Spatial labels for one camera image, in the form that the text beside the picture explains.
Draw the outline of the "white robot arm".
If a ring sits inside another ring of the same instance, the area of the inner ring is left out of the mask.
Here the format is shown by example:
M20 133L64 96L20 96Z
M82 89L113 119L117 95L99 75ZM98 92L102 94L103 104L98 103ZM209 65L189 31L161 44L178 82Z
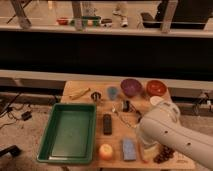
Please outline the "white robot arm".
M142 117L136 135L144 148L159 142L213 170L213 137L182 126L179 117L177 105L163 100Z

